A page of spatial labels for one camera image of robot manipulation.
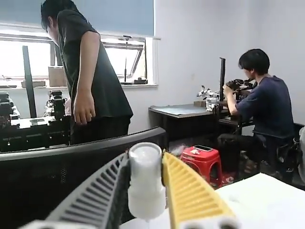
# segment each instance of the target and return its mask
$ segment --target gray desk mat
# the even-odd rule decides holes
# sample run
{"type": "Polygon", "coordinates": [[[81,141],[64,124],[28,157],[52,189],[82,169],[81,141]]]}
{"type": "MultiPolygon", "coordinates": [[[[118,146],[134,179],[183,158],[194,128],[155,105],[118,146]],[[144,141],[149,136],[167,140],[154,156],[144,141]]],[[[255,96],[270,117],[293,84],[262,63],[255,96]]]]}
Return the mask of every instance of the gray desk mat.
{"type": "Polygon", "coordinates": [[[151,106],[151,110],[157,112],[167,113],[171,115],[190,115],[190,114],[204,114],[205,107],[194,106],[193,104],[175,105],[175,106],[151,106]]]}

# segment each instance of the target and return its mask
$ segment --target dark desk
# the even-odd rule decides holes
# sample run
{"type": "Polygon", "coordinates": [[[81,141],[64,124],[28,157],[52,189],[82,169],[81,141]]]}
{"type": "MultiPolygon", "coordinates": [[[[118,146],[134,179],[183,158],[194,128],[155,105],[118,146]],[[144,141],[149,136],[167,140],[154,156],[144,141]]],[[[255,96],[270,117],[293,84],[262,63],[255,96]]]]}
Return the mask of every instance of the dark desk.
{"type": "Polygon", "coordinates": [[[193,104],[174,106],[151,106],[150,113],[158,125],[166,130],[169,141],[202,135],[215,135],[216,119],[205,107],[193,104]]]}
{"type": "Polygon", "coordinates": [[[243,127],[254,125],[253,120],[250,120],[250,121],[244,122],[244,123],[239,123],[238,120],[232,120],[230,118],[230,116],[225,116],[225,117],[219,119],[218,122],[220,125],[228,125],[228,126],[234,127],[235,128],[234,133],[239,134],[239,135],[242,134],[243,127]]]}

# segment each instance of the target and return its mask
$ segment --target window sill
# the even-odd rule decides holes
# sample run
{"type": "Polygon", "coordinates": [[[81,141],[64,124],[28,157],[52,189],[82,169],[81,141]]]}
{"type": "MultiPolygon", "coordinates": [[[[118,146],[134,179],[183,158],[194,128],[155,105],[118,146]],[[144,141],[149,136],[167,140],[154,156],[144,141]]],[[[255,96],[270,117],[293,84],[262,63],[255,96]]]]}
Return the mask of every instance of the window sill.
{"type": "MultiPolygon", "coordinates": [[[[156,88],[158,87],[157,84],[132,84],[132,85],[122,85],[122,88],[125,89],[129,89],[129,88],[156,88]]],[[[35,87],[35,90],[39,90],[39,89],[48,89],[48,90],[67,90],[67,87],[49,87],[49,86],[45,86],[45,87],[35,87]]],[[[26,90],[25,88],[20,87],[16,87],[16,88],[0,88],[0,91],[11,91],[11,90],[26,90]]]]}
{"type": "Polygon", "coordinates": [[[158,87],[157,84],[131,84],[131,85],[122,85],[122,88],[155,88],[158,87]]]}

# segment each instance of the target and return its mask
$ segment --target smartphone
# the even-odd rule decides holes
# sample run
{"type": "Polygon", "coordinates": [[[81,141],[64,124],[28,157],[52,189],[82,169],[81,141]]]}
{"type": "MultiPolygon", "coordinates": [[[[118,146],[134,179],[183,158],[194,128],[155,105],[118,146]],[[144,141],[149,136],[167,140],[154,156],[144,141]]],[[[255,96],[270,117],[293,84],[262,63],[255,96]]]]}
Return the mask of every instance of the smartphone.
{"type": "Polygon", "coordinates": [[[200,145],[196,145],[194,146],[195,149],[200,149],[200,150],[203,150],[203,151],[207,151],[207,152],[210,152],[212,151],[213,149],[210,148],[210,147],[206,147],[206,146],[200,146],[200,145]]]}

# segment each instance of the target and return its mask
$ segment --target window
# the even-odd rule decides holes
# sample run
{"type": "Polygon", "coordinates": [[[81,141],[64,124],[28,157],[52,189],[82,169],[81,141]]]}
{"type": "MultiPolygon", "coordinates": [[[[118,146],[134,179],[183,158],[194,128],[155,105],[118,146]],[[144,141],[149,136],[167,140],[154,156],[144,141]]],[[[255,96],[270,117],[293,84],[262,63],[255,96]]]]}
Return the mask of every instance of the window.
{"type": "Polygon", "coordinates": [[[22,47],[28,46],[31,74],[35,79],[47,79],[55,59],[55,44],[41,33],[16,34],[15,31],[0,32],[0,76],[2,79],[24,79],[22,47]]]}
{"type": "MultiPolygon", "coordinates": [[[[146,41],[144,38],[101,36],[109,60],[120,82],[133,83],[147,78],[146,41]]],[[[50,65],[60,65],[58,48],[45,33],[0,31],[0,80],[23,80],[22,47],[29,49],[33,79],[48,79],[50,65]]]]}
{"type": "Polygon", "coordinates": [[[109,60],[121,82],[134,82],[147,78],[145,62],[145,39],[123,40],[124,38],[103,38],[102,42],[109,60]]]}

